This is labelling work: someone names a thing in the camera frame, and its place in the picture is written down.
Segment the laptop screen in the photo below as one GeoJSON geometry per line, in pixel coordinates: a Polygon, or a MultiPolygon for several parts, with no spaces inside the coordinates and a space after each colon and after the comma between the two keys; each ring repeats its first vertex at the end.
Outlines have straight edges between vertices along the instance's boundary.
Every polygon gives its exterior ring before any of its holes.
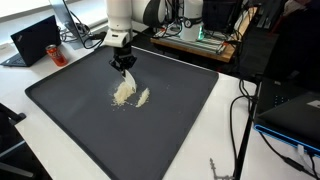
{"type": "Polygon", "coordinates": [[[44,19],[11,35],[26,65],[32,65],[46,55],[50,44],[60,45],[61,40],[55,16],[44,19]]]}

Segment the laptop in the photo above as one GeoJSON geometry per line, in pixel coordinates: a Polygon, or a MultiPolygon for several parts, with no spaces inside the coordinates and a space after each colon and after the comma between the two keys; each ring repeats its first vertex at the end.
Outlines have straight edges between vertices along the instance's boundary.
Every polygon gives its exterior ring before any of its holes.
{"type": "Polygon", "coordinates": [[[254,119],[254,129],[320,156],[320,94],[308,92],[254,119]]]}
{"type": "Polygon", "coordinates": [[[1,63],[3,66],[30,67],[46,55],[46,46],[61,44],[55,16],[50,16],[13,35],[18,54],[1,63]]]}

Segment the white table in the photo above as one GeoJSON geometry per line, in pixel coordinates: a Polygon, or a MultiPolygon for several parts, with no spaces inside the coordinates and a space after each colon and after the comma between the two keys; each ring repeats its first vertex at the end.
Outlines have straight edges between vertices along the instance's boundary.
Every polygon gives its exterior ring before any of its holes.
{"type": "MultiPolygon", "coordinates": [[[[68,45],[62,45],[60,49],[69,64],[91,52],[85,49],[74,51],[68,45]]],[[[0,56],[0,61],[5,58],[5,55],[0,56]]],[[[27,115],[16,128],[53,179],[109,179],[24,93],[27,87],[59,69],[47,56],[30,68],[0,67],[0,102],[17,113],[27,115]]],[[[164,179],[212,180],[210,158],[216,164],[218,175],[232,175],[234,160],[229,132],[229,108],[232,100],[240,95],[238,83],[238,79],[220,74],[164,179]]],[[[256,89],[254,84],[248,82],[245,82],[245,87],[250,94],[256,89]]],[[[236,147],[239,150],[248,118],[247,100],[240,99],[235,103],[233,115],[236,147]]]]}

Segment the black laptop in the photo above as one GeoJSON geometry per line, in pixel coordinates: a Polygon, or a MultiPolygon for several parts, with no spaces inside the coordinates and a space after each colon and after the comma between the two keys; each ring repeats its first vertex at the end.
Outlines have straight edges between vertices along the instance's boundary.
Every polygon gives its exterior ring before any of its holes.
{"type": "Polygon", "coordinates": [[[61,44],[55,16],[21,30],[11,38],[19,53],[2,62],[3,66],[30,67],[46,55],[46,46],[61,44]]]}

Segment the white powder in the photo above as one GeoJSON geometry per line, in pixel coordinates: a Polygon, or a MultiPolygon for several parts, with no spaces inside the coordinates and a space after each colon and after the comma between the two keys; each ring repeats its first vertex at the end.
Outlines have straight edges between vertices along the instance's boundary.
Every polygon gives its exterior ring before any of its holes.
{"type": "Polygon", "coordinates": [[[142,92],[142,94],[141,94],[141,96],[140,96],[140,99],[139,99],[138,104],[136,105],[136,107],[141,107],[141,106],[147,101],[147,99],[149,98],[149,95],[150,95],[150,91],[149,91],[148,88],[146,88],[146,89],[142,92]]]}
{"type": "Polygon", "coordinates": [[[117,92],[113,94],[113,102],[115,105],[122,106],[134,93],[135,92],[133,91],[132,87],[124,81],[119,85],[117,92]]]}

